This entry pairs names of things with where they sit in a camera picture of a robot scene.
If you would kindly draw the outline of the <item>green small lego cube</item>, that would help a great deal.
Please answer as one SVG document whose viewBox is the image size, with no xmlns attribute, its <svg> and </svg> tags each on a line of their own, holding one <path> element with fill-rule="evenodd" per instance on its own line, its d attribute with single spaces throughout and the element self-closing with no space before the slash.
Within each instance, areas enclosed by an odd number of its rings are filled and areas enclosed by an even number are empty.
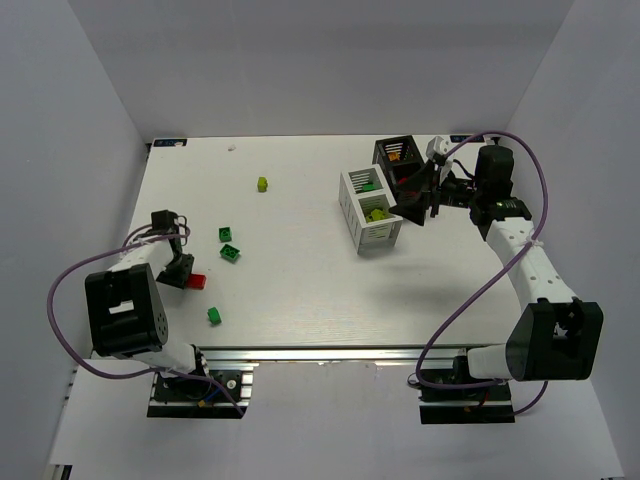
<svg viewBox="0 0 640 480">
<path fill-rule="evenodd" d="M 230 263 L 236 263 L 240 257 L 240 250 L 230 244 L 225 244 L 220 250 L 220 256 Z"/>
</svg>

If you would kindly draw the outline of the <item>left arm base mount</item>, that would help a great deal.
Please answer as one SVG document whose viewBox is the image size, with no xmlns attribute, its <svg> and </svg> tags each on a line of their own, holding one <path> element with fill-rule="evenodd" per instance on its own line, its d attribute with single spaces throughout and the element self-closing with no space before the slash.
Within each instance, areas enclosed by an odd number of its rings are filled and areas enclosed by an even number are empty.
<svg viewBox="0 0 640 480">
<path fill-rule="evenodd" d="M 224 388 L 239 409 L 236 409 L 216 385 L 156 374 L 150 392 L 147 417 L 241 419 L 251 398 L 254 367 L 255 364 L 229 362 L 214 362 L 209 366 L 209 376 Z"/>
</svg>

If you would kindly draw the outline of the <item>green square lego brick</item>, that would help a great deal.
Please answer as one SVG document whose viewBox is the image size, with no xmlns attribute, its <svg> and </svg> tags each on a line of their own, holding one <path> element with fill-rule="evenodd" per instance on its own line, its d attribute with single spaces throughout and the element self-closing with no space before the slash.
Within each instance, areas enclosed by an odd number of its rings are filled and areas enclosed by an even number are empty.
<svg viewBox="0 0 640 480">
<path fill-rule="evenodd" d="M 219 241 L 222 243 L 230 243 L 233 239 L 232 230 L 230 227 L 220 227 L 218 230 Z"/>
</svg>

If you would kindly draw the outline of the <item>lime green lego plate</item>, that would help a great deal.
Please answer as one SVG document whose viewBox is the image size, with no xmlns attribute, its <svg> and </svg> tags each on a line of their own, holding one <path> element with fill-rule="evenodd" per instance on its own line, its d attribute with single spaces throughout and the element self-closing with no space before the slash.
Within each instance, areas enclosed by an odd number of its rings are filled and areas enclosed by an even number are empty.
<svg viewBox="0 0 640 480">
<path fill-rule="evenodd" d="M 365 220 L 367 223 L 378 222 L 382 220 L 386 220 L 388 218 L 387 212 L 383 209 L 373 209 L 366 216 Z"/>
</svg>

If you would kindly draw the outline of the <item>small green lego brick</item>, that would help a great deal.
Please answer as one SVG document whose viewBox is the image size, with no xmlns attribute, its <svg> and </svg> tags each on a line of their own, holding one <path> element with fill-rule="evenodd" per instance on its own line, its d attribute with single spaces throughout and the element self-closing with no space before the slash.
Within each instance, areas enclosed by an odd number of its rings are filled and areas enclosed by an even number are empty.
<svg viewBox="0 0 640 480">
<path fill-rule="evenodd" d="M 220 312 L 216 307 L 211 307 L 207 310 L 207 318 L 212 325 L 219 325 L 222 323 Z"/>
</svg>

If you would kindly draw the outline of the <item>lime small lego brick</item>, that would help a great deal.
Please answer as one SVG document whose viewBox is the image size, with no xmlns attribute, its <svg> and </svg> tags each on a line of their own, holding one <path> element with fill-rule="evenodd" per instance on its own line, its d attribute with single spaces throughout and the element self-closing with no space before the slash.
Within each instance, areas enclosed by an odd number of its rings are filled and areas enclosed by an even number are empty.
<svg viewBox="0 0 640 480">
<path fill-rule="evenodd" d="M 257 190 L 260 193 L 265 193 L 268 189 L 268 180 L 266 177 L 259 177 L 257 181 Z"/>
</svg>

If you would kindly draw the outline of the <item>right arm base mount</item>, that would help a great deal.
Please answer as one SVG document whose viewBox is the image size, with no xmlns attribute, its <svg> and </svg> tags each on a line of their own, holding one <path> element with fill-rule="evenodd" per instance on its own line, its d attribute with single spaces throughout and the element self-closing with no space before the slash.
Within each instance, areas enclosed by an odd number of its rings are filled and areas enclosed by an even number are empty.
<svg viewBox="0 0 640 480">
<path fill-rule="evenodd" d="M 467 389 L 434 389 L 418 382 L 414 373 L 407 378 L 409 387 L 419 394 L 420 421 L 423 425 L 507 424 L 515 422 L 508 385 L 478 387 L 482 380 L 469 375 L 464 356 L 452 359 L 447 368 L 422 369 L 425 381 L 438 385 L 472 384 Z"/>
</svg>

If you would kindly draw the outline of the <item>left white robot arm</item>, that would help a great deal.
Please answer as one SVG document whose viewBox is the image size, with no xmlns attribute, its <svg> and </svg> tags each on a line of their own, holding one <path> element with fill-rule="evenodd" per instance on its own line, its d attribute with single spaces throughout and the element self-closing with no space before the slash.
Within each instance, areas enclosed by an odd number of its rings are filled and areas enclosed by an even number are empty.
<svg viewBox="0 0 640 480">
<path fill-rule="evenodd" d="M 197 347 L 172 335 L 158 289 L 188 286 L 194 256 L 183 251 L 185 218 L 169 210 L 151 214 L 141 245 L 106 271 L 85 279 L 91 339 L 102 357 L 134 359 L 184 374 L 206 372 Z"/>
</svg>

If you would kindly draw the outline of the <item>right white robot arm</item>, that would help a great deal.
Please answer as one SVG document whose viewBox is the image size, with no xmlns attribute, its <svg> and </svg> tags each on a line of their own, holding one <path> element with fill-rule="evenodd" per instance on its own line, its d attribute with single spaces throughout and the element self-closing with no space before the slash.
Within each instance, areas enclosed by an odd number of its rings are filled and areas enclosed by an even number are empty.
<svg viewBox="0 0 640 480">
<path fill-rule="evenodd" d="M 451 170 L 456 159 L 437 143 L 425 162 L 391 169 L 396 204 L 391 211 L 417 225 L 437 215 L 440 206 L 466 208 L 471 222 L 502 263 L 470 298 L 474 303 L 498 280 L 509 278 L 521 316 L 507 341 L 468 349 L 450 380 L 430 380 L 416 371 L 417 384 L 434 390 L 489 387 L 509 380 L 585 380 L 592 372 L 604 314 L 595 302 L 581 300 L 547 256 L 524 202 L 512 194 L 514 156 L 498 144 L 479 148 L 467 178 Z"/>
</svg>

